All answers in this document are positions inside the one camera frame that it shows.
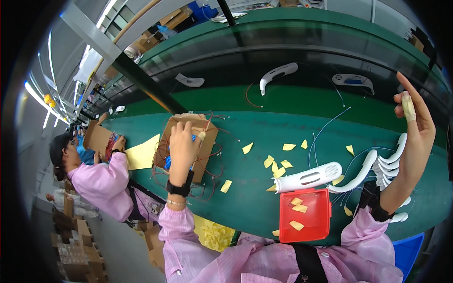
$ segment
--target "red plastic bin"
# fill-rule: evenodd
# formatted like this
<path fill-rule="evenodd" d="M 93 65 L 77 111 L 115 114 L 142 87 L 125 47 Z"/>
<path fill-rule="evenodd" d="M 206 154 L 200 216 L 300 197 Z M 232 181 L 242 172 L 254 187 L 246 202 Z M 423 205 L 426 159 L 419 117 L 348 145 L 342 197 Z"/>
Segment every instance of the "red plastic bin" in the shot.
<path fill-rule="evenodd" d="M 305 213 L 295 211 L 291 201 L 298 197 L 307 206 Z M 306 242 L 322 240 L 329 235 L 332 204 L 328 189 L 304 189 L 280 194 L 280 242 Z M 297 231 L 289 223 L 297 221 L 304 227 Z"/>

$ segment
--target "black apron strap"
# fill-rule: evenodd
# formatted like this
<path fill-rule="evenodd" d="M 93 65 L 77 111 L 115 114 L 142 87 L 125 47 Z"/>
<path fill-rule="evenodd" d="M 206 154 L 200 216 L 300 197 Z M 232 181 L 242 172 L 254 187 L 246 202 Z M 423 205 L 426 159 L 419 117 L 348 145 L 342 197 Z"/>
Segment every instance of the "black apron strap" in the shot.
<path fill-rule="evenodd" d="M 296 252 L 300 274 L 294 283 L 328 283 L 316 248 L 306 244 L 291 244 Z"/>

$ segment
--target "speaker grille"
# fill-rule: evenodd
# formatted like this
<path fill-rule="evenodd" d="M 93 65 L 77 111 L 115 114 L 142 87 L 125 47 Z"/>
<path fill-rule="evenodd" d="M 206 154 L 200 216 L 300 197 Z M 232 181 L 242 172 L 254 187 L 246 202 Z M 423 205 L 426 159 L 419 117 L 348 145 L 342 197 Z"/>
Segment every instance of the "speaker grille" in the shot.
<path fill-rule="evenodd" d="M 336 165 L 329 165 L 327 168 L 324 170 L 324 173 L 326 174 L 326 177 L 333 177 L 338 174 L 338 167 Z"/>

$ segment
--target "blue plastic crate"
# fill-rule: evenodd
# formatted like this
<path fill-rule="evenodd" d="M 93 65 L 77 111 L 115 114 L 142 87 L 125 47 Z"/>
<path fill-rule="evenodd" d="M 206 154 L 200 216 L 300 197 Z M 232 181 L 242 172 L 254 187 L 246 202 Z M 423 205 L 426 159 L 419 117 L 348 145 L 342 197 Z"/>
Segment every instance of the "blue plastic crate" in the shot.
<path fill-rule="evenodd" d="M 403 282 L 409 275 L 415 259 L 417 259 L 423 239 L 424 232 L 403 240 L 392 242 L 393 247 L 395 248 L 395 266 L 403 272 Z"/>

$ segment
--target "bracelet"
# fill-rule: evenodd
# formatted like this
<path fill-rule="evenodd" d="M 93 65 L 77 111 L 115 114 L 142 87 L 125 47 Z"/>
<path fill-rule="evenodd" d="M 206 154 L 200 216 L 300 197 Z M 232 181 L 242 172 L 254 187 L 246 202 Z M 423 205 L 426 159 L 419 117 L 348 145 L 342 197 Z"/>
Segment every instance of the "bracelet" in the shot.
<path fill-rule="evenodd" d="M 190 204 L 187 200 L 185 202 L 175 202 L 175 201 L 171 201 L 169 199 L 167 199 L 167 203 L 175 204 L 177 206 L 184 206 L 186 204 Z"/>

